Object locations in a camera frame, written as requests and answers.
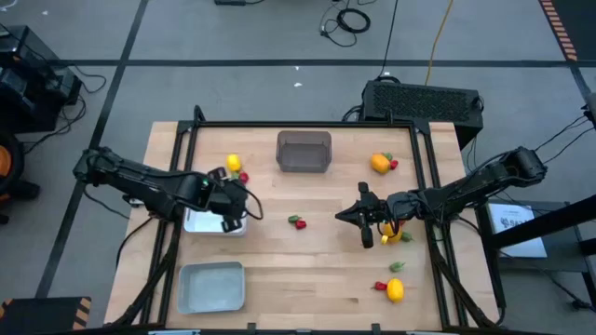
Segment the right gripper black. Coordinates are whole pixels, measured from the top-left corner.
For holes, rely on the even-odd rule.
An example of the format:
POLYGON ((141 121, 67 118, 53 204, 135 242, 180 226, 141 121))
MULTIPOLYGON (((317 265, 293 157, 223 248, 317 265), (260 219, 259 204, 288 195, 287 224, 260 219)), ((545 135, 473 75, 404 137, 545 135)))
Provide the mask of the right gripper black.
POLYGON ((373 225, 377 226, 381 234, 381 225, 383 223, 400 225, 400 222, 390 218, 386 201, 379 199, 376 194, 371 192, 366 182, 359 182, 358 190, 360 200, 355 202, 351 207, 336 213, 335 219, 359 227, 362 245, 365 248, 372 248, 374 244, 373 225))

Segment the orange and black machine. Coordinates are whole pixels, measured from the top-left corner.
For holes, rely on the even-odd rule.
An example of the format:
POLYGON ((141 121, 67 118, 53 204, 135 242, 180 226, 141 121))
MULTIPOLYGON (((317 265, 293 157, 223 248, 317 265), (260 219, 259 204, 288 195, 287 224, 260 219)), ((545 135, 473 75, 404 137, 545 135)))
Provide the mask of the orange and black machine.
POLYGON ((40 186, 24 180, 25 155, 22 143, 8 130, 0 128, 0 209, 11 200, 33 200, 40 186))

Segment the black side stand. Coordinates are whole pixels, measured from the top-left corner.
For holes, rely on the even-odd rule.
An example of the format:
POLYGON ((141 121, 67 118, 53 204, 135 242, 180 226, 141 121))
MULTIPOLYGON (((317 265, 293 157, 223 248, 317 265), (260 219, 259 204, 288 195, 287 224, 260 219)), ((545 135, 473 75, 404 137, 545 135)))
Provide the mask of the black side stand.
POLYGON ((506 307, 506 298, 502 286, 500 272, 502 270, 536 270, 547 277, 555 273, 579 273, 582 275, 589 301, 581 301, 569 288, 558 284, 572 299, 577 309, 596 309, 596 268, 590 262, 590 256, 596 256, 596 237, 584 239, 578 229, 581 223, 596 223, 596 195, 574 204, 552 202, 487 202, 475 209, 476 219, 480 226, 481 240, 489 266, 497 306, 506 307), (493 234, 486 206, 489 203, 507 203, 531 206, 536 217, 518 228, 525 230, 527 239, 541 237, 548 256, 545 259, 526 259, 504 257, 502 247, 517 244, 513 240, 514 231, 493 234))

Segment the black equipment stack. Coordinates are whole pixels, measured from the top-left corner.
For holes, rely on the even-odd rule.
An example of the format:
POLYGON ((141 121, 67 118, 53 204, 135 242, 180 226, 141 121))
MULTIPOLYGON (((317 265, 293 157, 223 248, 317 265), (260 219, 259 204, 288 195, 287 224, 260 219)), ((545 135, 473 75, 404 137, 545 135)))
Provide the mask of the black equipment stack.
POLYGON ((52 131, 60 111, 78 100, 82 82, 26 25, 0 24, 0 127, 52 131))

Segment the white paper sheet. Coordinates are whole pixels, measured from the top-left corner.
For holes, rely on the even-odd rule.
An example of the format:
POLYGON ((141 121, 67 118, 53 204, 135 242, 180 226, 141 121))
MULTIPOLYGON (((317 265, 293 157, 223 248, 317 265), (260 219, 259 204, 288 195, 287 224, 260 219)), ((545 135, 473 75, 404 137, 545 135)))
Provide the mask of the white paper sheet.
POLYGON ((504 252, 504 257, 545 259, 548 256, 541 237, 527 239, 527 234, 524 234, 525 230, 518 231, 519 227, 536 217, 531 206, 494 202, 489 203, 486 209, 494 235, 513 230, 515 233, 513 240, 518 240, 517 244, 500 249, 504 252))

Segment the dark grey translucent basket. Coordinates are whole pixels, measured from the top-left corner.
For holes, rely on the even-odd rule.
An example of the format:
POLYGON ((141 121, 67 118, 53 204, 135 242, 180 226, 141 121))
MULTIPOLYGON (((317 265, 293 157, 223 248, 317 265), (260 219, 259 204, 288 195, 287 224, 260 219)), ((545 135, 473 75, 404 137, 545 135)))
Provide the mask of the dark grey translucent basket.
POLYGON ((324 173, 332 161, 332 136, 328 131, 280 131, 276 160, 283 172, 324 173))

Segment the light grey plastic basket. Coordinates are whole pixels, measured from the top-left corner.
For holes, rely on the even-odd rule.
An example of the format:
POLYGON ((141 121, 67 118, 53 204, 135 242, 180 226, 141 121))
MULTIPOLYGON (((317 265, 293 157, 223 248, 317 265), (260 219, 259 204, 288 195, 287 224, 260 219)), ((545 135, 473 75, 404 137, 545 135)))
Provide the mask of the light grey plastic basket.
POLYGON ((187 264, 179 272, 177 311, 181 314, 234 312, 245 299, 245 268, 238 261, 187 264))

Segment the black computer case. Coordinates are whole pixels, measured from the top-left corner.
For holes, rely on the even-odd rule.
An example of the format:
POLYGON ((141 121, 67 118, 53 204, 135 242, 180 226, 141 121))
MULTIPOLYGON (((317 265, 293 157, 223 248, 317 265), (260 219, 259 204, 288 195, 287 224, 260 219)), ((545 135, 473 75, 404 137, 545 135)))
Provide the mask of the black computer case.
POLYGON ((476 90, 373 80, 362 94, 360 121, 410 121, 418 128, 454 125, 460 148, 483 129, 483 99, 476 90))

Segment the yellow orange citrus fruit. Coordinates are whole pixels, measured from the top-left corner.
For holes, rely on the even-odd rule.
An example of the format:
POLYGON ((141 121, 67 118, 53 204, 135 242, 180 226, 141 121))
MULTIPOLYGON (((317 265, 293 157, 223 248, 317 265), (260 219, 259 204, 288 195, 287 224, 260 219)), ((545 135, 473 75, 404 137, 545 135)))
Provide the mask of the yellow orange citrus fruit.
POLYGON ((382 235, 388 236, 387 244, 395 244, 400 241, 401 235, 403 234, 403 230, 399 224, 392 225, 391 223, 383 223, 381 225, 381 238, 382 235))

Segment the white plastic basket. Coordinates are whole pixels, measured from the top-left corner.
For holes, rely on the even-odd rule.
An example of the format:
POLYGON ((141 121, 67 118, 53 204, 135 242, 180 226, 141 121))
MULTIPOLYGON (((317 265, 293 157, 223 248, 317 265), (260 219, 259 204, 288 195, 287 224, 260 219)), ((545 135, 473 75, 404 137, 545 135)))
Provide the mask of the white plastic basket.
POLYGON ((227 233, 224 231, 223 222, 223 216, 210 211, 194 211, 187 208, 183 214, 183 228, 190 234, 243 236, 248 231, 246 218, 239 221, 239 228, 227 233))

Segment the black metal table frame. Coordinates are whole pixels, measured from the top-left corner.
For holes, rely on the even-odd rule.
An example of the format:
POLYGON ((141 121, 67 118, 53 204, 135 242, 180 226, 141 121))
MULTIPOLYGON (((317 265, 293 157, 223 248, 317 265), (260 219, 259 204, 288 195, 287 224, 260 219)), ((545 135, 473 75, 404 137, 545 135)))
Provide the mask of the black metal table frame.
POLYGON ((366 181, 380 196, 465 174, 454 127, 434 123, 428 135, 410 128, 339 122, 207 122, 185 131, 184 122, 154 123, 144 156, 157 168, 208 170, 229 153, 242 159, 254 193, 251 207, 264 218, 248 223, 241 237, 182 233, 175 263, 145 304, 141 321, 169 328, 383 330, 468 326, 471 315, 430 260, 430 229, 410 221, 413 241, 365 249, 359 230, 335 219, 353 204, 366 181), (282 130, 325 130, 332 136, 332 163, 322 174, 282 172, 276 160, 282 130), (391 153, 396 169, 380 174, 373 154, 391 153), (298 230, 293 215, 306 222, 298 230), (246 299, 240 310, 185 315, 177 311, 179 272, 187 264, 238 261, 245 268, 246 299), (389 266, 401 261, 403 269, 389 266), (399 279, 401 302, 392 302, 375 282, 399 279))

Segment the black mat with hazard stripes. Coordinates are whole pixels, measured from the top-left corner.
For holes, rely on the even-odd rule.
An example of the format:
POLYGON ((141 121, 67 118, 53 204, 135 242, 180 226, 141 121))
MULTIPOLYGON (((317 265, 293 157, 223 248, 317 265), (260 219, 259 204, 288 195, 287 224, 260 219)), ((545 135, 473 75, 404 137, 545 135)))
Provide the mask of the black mat with hazard stripes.
POLYGON ((562 53, 596 62, 596 0, 538 0, 562 53))

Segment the black box with hazard stripes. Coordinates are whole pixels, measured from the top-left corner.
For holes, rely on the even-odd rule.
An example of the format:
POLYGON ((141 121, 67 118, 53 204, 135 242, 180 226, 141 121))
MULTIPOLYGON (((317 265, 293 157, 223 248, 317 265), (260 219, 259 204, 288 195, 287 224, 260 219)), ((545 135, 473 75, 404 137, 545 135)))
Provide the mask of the black box with hazard stripes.
POLYGON ((0 335, 82 330, 90 307, 90 297, 8 299, 0 303, 0 335))

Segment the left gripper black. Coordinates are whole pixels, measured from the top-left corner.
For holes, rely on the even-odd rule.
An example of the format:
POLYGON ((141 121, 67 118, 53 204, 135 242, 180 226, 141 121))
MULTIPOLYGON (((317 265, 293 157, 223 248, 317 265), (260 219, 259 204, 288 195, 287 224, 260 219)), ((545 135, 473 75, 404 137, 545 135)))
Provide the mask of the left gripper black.
POLYGON ((243 227, 248 196, 248 191, 238 181, 227 179, 224 167, 217 167, 202 181, 199 207, 222 215, 223 232, 232 233, 243 227))

